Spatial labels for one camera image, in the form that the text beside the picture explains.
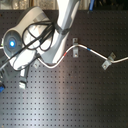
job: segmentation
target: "metal bracket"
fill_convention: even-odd
[[[29,67],[21,70],[20,72],[20,81],[19,81],[19,87],[21,89],[25,89],[27,87],[27,75],[28,75]]]
[[[78,38],[73,38],[73,45],[78,45]],[[73,57],[78,57],[78,47],[73,48]]]
[[[40,66],[40,62],[38,60],[35,60],[34,64],[33,64],[33,67],[35,69],[38,69],[38,67]]]
[[[112,52],[108,59],[103,63],[102,67],[106,70],[110,65],[112,65],[111,61],[114,61],[116,58],[115,54]]]

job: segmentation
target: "optical breadboard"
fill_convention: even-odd
[[[0,10],[0,39],[23,11]],[[45,11],[56,21],[58,11]],[[78,11],[65,51],[78,43],[108,57],[128,56],[128,11]],[[128,128],[128,61],[103,70],[104,60],[78,48],[54,69],[30,65],[27,88],[19,74],[4,79],[0,93],[0,128]],[[8,65],[8,72],[14,70]]]

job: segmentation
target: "white cable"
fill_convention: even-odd
[[[59,65],[59,63],[64,59],[65,55],[66,55],[72,48],[78,47],[78,46],[81,47],[81,48],[84,48],[84,49],[86,49],[86,50],[88,50],[88,51],[90,51],[90,52],[92,52],[92,53],[94,53],[94,54],[96,54],[97,56],[99,56],[99,57],[101,57],[101,58],[103,58],[103,59],[105,59],[105,60],[107,60],[107,58],[104,57],[103,55],[101,55],[101,54],[99,54],[99,53],[97,53],[97,52],[95,52],[95,51],[93,51],[93,50],[87,48],[87,47],[84,46],[84,45],[80,45],[80,44],[78,44],[78,45],[73,45],[73,46],[71,46],[70,48],[68,48],[68,50],[67,50],[67,51],[65,52],[65,54],[61,57],[61,59],[60,59],[55,65],[53,65],[53,66],[47,65],[47,64],[46,64],[45,62],[43,62],[40,58],[38,58],[38,60],[39,60],[44,66],[46,66],[47,68],[50,68],[50,69],[55,68],[56,66]]]
[[[97,53],[96,51],[93,51],[93,50],[87,48],[87,47],[84,46],[84,45],[80,45],[80,44],[79,44],[78,46],[79,46],[79,47],[82,47],[82,48],[84,48],[84,49],[87,49],[88,51],[94,53],[95,55],[97,55],[97,56],[99,56],[99,57],[101,57],[101,58],[103,58],[104,60],[107,60],[107,57],[105,57],[105,56],[103,56],[103,55]]]
[[[128,60],[128,57],[120,59],[120,60],[116,60],[116,61],[111,61],[111,63],[119,63],[119,62],[122,62],[122,61],[125,61],[125,60]]]

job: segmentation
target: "cable clip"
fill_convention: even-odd
[[[74,46],[76,45],[76,47],[73,48],[73,57],[77,58],[78,57],[78,47],[77,47],[77,45],[78,45],[78,38],[73,38],[73,45]]]
[[[116,58],[115,54],[112,52],[108,59],[102,64],[102,68],[106,70],[110,65],[112,65],[111,61],[114,61]]]

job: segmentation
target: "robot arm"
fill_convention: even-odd
[[[37,53],[49,65],[56,64],[62,57],[69,29],[74,21],[80,0],[57,0],[57,2],[59,17],[55,25],[53,40],[52,37],[48,38],[40,47],[38,47],[40,40],[35,40],[47,28],[45,25],[37,25],[36,23],[49,21],[39,7],[26,10],[18,25],[5,33],[3,37],[4,53],[10,59],[9,62],[15,70],[26,68],[35,59]]]

